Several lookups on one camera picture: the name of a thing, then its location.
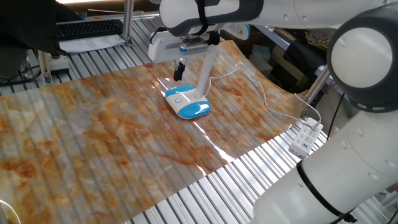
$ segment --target metal grating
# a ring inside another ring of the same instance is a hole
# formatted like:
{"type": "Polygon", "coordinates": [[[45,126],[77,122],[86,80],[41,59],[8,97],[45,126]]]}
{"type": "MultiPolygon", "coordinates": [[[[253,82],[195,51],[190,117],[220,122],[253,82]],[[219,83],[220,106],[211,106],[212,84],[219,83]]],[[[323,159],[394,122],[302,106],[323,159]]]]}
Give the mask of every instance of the metal grating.
{"type": "MultiPolygon", "coordinates": [[[[122,45],[82,54],[68,54],[70,72],[53,76],[54,82],[69,82],[151,63],[147,56],[150,33],[161,25],[159,17],[133,20],[132,47],[122,45]]],[[[28,55],[29,63],[23,63],[21,70],[39,64],[33,51],[28,51],[28,55]]],[[[38,78],[31,83],[0,86],[0,94],[10,95],[43,86],[44,80],[38,78]]],[[[295,124],[280,136],[189,185],[125,224],[247,223],[252,218],[256,199],[300,160],[288,152],[300,126],[301,124],[295,124]]],[[[311,153],[325,142],[326,136],[321,133],[311,153]]],[[[385,211],[372,197],[358,206],[353,215],[359,220],[358,223],[371,224],[387,223],[392,213],[385,211]]]]}

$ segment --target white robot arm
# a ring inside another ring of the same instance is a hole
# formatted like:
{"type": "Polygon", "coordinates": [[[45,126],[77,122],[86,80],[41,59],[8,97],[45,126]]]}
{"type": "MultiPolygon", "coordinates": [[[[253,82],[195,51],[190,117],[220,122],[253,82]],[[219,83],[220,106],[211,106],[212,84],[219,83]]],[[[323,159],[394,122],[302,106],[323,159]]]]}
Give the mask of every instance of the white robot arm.
{"type": "MultiPolygon", "coordinates": [[[[350,222],[345,214],[397,182],[398,6],[383,4],[381,0],[162,0],[160,16],[168,32],[155,36],[154,45],[163,38],[180,45],[179,37],[184,43],[200,39],[205,43],[207,32],[231,22],[338,28],[327,53],[328,69],[362,111],[260,196],[251,223],[328,224],[342,218],[350,222]]],[[[151,45],[150,56],[151,48],[154,56],[172,46],[151,45]]],[[[182,57],[179,54],[177,48],[175,58],[182,57]]]]}

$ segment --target marble-patterned mat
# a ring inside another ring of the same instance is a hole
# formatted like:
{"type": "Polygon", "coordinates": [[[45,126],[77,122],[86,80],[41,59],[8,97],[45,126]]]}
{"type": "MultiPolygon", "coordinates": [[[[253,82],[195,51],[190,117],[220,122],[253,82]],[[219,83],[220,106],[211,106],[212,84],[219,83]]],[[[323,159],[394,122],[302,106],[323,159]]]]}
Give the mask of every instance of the marble-patterned mat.
{"type": "MultiPolygon", "coordinates": [[[[1,97],[0,199],[23,223],[120,224],[294,122],[270,113],[240,71],[213,82],[208,115],[179,118],[165,91],[195,85],[203,59],[179,83],[172,63],[152,63],[1,97]]],[[[211,76],[237,66],[262,83],[270,107],[300,114],[294,95],[220,43],[211,76]]]]}

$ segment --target keyboard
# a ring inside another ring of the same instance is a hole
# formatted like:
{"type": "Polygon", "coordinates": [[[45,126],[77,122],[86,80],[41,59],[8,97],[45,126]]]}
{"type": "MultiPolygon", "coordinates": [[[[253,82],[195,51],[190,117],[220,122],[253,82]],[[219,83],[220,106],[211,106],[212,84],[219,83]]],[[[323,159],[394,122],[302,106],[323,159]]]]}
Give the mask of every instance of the keyboard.
{"type": "Polygon", "coordinates": [[[87,37],[121,34],[123,23],[119,19],[57,24],[59,40],[75,40],[87,37]]]}

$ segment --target white cable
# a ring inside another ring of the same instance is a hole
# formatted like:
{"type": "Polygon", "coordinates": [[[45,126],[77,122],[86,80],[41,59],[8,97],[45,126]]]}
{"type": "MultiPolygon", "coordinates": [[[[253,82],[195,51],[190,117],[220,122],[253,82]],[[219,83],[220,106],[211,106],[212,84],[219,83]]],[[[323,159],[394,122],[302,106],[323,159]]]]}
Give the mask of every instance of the white cable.
{"type": "Polygon", "coordinates": [[[5,201],[3,201],[3,200],[0,200],[0,206],[1,206],[1,204],[7,206],[8,209],[11,209],[11,211],[14,212],[14,215],[17,217],[18,224],[21,224],[21,221],[19,220],[19,217],[18,217],[17,213],[16,213],[15,210],[11,207],[11,205],[9,205],[7,202],[5,202],[5,201]]]}
{"type": "MultiPolygon", "coordinates": [[[[254,80],[246,73],[246,71],[243,70],[243,68],[241,68],[241,67],[236,68],[236,69],[233,70],[232,72],[229,72],[228,74],[223,75],[222,77],[210,77],[210,78],[209,78],[209,87],[208,87],[208,89],[207,89],[207,91],[206,91],[205,96],[207,96],[207,94],[208,94],[209,91],[210,91],[210,88],[211,88],[211,80],[212,80],[212,79],[217,79],[217,80],[222,79],[222,78],[224,78],[224,77],[227,77],[227,76],[229,76],[229,75],[232,75],[234,72],[236,72],[236,71],[239,70],[239,69],[242,70],[242,72],[245,74],[246,77],[248,77],[248,78],[250,79],[251,82],[260,84],[260,87],[261,87],[261,90],[262,90],[262,94],[263,94],[263,96],[264,96],[264,104],[266,105],[266,108],[267,108],[271,113],[275,113],[275,114],[279,114],[279,115],[282,115],[282,116],[286,116],[286,117],[288,117],[288,118],[292,118],[292,119],[294,119],[294,120],[296,120],[296,121],[302,123],[303,125],[306,125],[303,121],[301,121],[301,120],[299,120],[299,119],[297,119],[297,118],[295,118],[295,117],[293,117],[293,116],[291,116],[291,115],[283,114],[283,113],[274,111],[273,109],[269,108],[269,107],[268,107],[268,104],[267,104],[267,100],[266,100],[266,92],[264,91],[264,88],[262,87],[261,83],[260,83],[259,81],[254,81],[254,80]]],[[[295,95],[298,99],[300,99],[302,102],[304,102],[307,106],[311,107],[311,109],[313,109],[313,110],[315,110],[315,111],[317,112],[317,114],[318,114],[318,116],[319,116],[319,122],[318,122],[316,125],[314,125],[314,128],[318,127],[318,125],[321,123],[321,115],[319,114],[319,112],[318,112],[314,107],[312,107],[311,105],[309,105],[307,102],[303,101],[299,96],[297,96],[296,94],[294,94],[294,95],[295,95]]]]}

